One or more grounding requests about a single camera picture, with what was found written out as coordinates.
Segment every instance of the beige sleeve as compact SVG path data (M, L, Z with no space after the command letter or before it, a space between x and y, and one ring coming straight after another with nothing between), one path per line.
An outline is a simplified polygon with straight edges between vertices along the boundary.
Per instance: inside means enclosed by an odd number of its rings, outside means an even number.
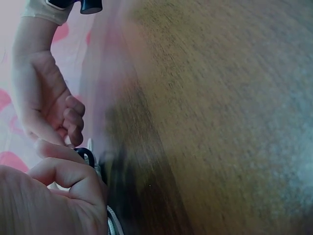
M22 16L40 17L63 25L67 21L72 7L73 5L65 10L59 10L46 4L45 0L26 0Z

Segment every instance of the finger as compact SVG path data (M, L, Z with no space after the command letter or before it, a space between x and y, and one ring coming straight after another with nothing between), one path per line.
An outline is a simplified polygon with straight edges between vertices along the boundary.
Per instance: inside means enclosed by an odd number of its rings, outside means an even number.
M22 124L25 132L29 136L36 136L37 138L46 140L48 142L64 145L64 140L56 132L53 127L43 119L38 111L31 112L28 117L22 118Z
M80 116L85 114L85 106L82 102L70 95L65 99L65 103L69 108L74 109Z
M71 124L77 126L81 130L84 129L83 118L74 109L71 108L65 109L63 112L63 116L64 116L63 126L66 129L69 129L69 126Z
M78 153L65 146L52 144L44 140L37 140L35 142L35 149L37 154L42 158L58 158L85 164L84 159Z
M82 131L76 126L71 125L70 128L67 130L67 133L68 133L70 142L74 146L79 146L84 140Z
M71 199L82 200L105 210L97 173L88 165L46 158L33 167L28 175L46 186L56 182L64 188L70 188L68 194Z

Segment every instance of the palm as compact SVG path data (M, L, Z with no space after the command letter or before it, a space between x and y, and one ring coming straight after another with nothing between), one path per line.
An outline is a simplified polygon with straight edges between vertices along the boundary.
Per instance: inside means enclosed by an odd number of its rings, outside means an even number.
M51 52L29 55L13 68L14 105L26 133L56 144L69 135L72 144L81 144L85 107L73 97L73 106L67 105L71 93Z
M43 117L58 133L64 137L67 131L62 127L64 111L67 108L66 98L70 91L58 69L50 52L38 55L34 61L36 70L41 71L39 79L42 85L42 104L36 107Z

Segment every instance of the white cable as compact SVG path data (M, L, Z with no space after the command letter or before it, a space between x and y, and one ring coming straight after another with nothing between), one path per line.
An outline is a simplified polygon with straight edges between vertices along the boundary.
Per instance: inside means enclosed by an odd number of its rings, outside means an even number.
M91 152L93 151L93 142L92 142L91 138L88 139L87 149L89 149ZM121 223L119 222L115 212L109 206L107 206L107 211L113 219L113 221L112 221L111 218L108 217L109 235L110 234L111 235L124 235Z

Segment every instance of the wood grain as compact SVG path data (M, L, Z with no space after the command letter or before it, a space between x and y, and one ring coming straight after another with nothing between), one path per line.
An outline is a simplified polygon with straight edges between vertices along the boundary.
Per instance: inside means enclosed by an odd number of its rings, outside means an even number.
M117 2L82 93L125 234L313 234L312 1Z

